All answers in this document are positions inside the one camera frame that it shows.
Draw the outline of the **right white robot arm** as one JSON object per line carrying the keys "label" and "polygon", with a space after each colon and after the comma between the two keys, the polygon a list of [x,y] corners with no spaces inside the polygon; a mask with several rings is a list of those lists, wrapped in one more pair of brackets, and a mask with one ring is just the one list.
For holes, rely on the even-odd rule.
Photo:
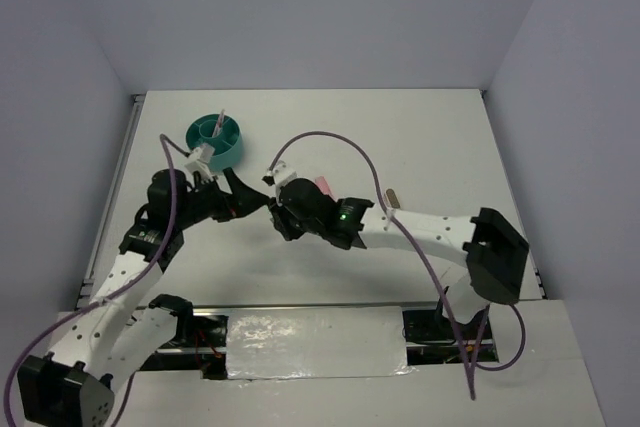
{"label": "right white robot arm", "polygon": [[457,338],[478,314],[493,304],[519,303],[529,244],[497,210],[483,207],[471,217],[436,216],[391,209],[367,199],[335,200],[311,180],[264,177],[273,187],[269,204],[273,224],[287,241],[313,234],[349,250],[415,251],[465,269],[443,288],[436,309],[436,330]]}

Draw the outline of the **teal round divided organizer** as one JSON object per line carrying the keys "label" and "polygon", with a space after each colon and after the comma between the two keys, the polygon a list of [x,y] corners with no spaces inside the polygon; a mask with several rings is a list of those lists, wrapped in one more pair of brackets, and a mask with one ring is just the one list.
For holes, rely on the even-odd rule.
{"label": "teal round divided organizer", "polygon": [[188,127],[185,134],[185,141],[190,150],[201,144],[208,144],[214,148],[209,168],[215,172],[236,167],[244,154],[240,126],[235,119],[225,115],[220,132],[217,135],[214,134],[219,117],[219,114],[200,117]]}

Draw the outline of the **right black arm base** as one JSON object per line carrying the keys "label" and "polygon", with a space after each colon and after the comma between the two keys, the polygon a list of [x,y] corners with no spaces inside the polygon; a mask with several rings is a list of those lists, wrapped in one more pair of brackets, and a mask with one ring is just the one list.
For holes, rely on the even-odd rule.
{"label": "right black arm base", "polygon": [[[451,324],[448,319],[440,316],[439,311],[437,312],[433,309],[404,310],[402,317],[408,365],[462,363]],[[461,326],[462,339],[469,358],[477,338],[482,317],[483,314],[480,312],[470,324]],[[498,362],[498,355],[488,320],[481,339],[478,361],[480,363]]]}

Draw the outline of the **brown-top white eraser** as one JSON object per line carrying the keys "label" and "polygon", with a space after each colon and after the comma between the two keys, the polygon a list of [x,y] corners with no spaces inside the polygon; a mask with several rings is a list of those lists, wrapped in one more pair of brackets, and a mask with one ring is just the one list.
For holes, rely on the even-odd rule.
{"label": "brown-top white eraser", "polygon": [[388,207],[393,209],[401,208],[399,199],[393,189],[389,188],[384,192],[384,199]]}

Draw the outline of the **silver foil sheet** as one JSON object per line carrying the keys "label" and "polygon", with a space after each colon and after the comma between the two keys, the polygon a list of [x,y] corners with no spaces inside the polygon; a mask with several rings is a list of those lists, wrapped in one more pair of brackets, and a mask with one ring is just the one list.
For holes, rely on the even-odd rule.
{"label": "silver foil sheet", "polygon": [[242,309],[229,316],[231,379],[371,378],[410,372],[398,307]]}

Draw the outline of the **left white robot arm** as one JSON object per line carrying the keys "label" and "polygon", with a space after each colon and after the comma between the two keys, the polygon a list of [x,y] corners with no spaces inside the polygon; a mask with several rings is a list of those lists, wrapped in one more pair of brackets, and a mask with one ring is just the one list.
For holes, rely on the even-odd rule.
{"label": "left white robot arm", "polygon": [[102,426],[116,394],[160,346],[189,343],[196,332],[193,305],[169,294],[135,311],[184,244],[186,229],[212,219],[246,217],[269,202],[230,168],[223,191],[215,178],[176,169],[156,172],[147,201],[125,233],[106,279],[83,309],[61,323],[67,333],[42,357],[24,355],[17,369],[27,420],[43,426]]}

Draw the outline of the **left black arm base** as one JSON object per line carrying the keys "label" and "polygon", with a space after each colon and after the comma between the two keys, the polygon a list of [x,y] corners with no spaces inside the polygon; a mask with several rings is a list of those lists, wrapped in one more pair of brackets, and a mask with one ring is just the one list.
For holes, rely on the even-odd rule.
{"label": "left black arm base", "polygon": [[196,316],[190,339],[172,340],[152,353],[141,372],[192,372],[205,380],[226,380],[226,315]]}

